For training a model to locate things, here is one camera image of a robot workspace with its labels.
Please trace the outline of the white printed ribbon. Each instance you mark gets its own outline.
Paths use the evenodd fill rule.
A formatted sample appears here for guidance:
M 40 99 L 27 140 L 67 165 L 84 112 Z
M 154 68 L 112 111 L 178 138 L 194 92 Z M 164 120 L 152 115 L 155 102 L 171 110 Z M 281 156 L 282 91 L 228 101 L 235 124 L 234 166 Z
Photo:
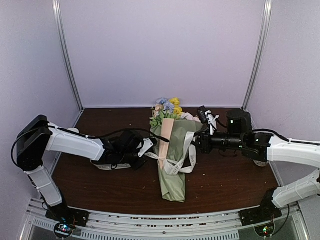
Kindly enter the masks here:
M 188 131 L 185 134 L 183 142 L 182 156 L 178 160 L 172 160 L 168 157 L 170 144 L 164 141 L 159 142 L 158 154 L 148 151 L 144 154 L 145 157 L 157 160 L 158 166 L 165 171 L 167 175 L 175 176 L 178 173 L 189 174 L 193 171 L 197 160 L 196 147 L 192 144 L 195 139 L 195 133 Z M 134 158 L 126 155 L 122 159 L 116 159 L 114 163 L 110 160 L 91 161 L 95 167 L 103 171 L 127 169 L 131 168 L 130 162 Z

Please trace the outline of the pink rose stem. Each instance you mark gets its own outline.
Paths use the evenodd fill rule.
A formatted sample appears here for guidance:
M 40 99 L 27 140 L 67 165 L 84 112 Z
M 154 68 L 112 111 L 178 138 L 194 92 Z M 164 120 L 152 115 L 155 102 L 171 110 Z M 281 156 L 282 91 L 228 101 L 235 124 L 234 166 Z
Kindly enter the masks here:
M 179 117 L 182 120 L 195 121 L 195 122 L 199 122 L 199 123 L 201 122 L 201 120 L 197 116 L 193 116 L 189 112 L 182 112 Z

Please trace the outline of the pink wrapping paper sheet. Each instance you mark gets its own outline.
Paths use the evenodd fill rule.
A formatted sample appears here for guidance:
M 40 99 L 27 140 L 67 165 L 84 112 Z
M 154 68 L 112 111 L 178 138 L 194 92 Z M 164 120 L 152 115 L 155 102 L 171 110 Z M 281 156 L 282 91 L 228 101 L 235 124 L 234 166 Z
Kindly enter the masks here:
M 183 144 L 187 132 L 198 132 L 202 129 L 203 124 L 197 121 L 186 119 L 169 119 L 163 120 L 161 126 L 151 127 L 152 133 L 169 140 L 170 146 L 168 157 L 171 160 L 179 160 L 183 154 Z M 154 147 L 154 153 L 158 154 L 160 141 Z M 158 166 L 158 176 L 161 189 L 161 195 L 164 200 L 170 202 L 183 203 L 186 200 L 186 173 L 177 175 L 168 175 Z

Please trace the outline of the pale yellow flower stem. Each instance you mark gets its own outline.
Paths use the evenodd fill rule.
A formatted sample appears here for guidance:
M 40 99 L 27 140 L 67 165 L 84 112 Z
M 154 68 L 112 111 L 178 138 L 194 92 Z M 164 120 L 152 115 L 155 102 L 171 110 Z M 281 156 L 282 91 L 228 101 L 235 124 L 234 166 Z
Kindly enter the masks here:
M 149 124 L 153 128 L 153 127 L 161 126 L 164 119 L 177 120 L 179 118 L 180 118 L 180 116 L 178 114 L 170 112 L 168 110 L 155 111 L 153 113 L 153 116 L 149 119 Z

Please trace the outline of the peach flower stem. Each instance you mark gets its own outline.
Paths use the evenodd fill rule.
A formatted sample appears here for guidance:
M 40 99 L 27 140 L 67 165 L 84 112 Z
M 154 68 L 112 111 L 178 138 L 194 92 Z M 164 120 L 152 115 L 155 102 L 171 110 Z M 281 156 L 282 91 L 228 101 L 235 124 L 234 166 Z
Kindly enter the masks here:
M 164 113 L 164 105 L 163 104 L 156 104 L 152 109 L 152 117 L 153 118 L 157 118 L 159 117 L 161 114 Z

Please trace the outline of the blue flower stem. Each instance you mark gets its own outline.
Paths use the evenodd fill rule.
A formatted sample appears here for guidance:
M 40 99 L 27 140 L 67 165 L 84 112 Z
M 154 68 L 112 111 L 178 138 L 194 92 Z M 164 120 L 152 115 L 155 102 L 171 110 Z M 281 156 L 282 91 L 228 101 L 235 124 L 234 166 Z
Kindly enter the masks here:
M 175 105 L 172 102 L 170 102 L 169 99 L 161 97 L 156 100 L 156 103 L 158 105 L 162 105 L 164 111 L 169 112 L 169 113 L 174 112 Z

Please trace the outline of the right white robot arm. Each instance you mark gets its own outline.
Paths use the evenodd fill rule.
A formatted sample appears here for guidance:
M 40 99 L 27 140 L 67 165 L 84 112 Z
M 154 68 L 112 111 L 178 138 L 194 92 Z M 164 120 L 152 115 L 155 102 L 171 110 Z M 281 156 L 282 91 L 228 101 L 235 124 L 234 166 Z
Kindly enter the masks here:
M 315 167 L 315 171 L 283 187 L 268 190 L 256 210 L 259 220 L 268 220 L 278 209 L 320 193 L 320 144 L 286 138 L 271 129 L 253 129 L 251 115 L 242 109 L 226 114 L 225 132 L 218 131 L 219 117 L 201 106 L 197 114 L 206 130 L 195 133 L 195 145 L 204 154 L 213 149 L 240 151 L 258 162 L 288 162 Z

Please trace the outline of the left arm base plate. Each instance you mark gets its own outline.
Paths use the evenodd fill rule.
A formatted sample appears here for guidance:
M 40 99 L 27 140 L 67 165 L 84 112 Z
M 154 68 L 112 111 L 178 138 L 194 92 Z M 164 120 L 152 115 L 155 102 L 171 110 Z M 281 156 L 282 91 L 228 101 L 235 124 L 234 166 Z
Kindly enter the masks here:
M 45 217 L 56 221 L 54 224 L 53 233 L 58 239 L 66 239 L 73 236 L 80 236 L 82 230 L 81 227 L 86 227 L 89 220 L 89 212 L 85 210 L 70 209 L 69 217 L 57 217 L 52 211 L 47 210 Z

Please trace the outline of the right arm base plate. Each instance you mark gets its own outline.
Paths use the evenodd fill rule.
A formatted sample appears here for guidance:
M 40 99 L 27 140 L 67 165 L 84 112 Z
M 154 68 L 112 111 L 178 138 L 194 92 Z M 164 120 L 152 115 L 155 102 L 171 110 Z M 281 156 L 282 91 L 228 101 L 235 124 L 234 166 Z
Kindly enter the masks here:
M 252 226 L 255 233 L 262 238 L 271 237 L 276 230 L 275 219 L 282 216 L 278 208 L 255 207 L 239 212 L 242 226 Z

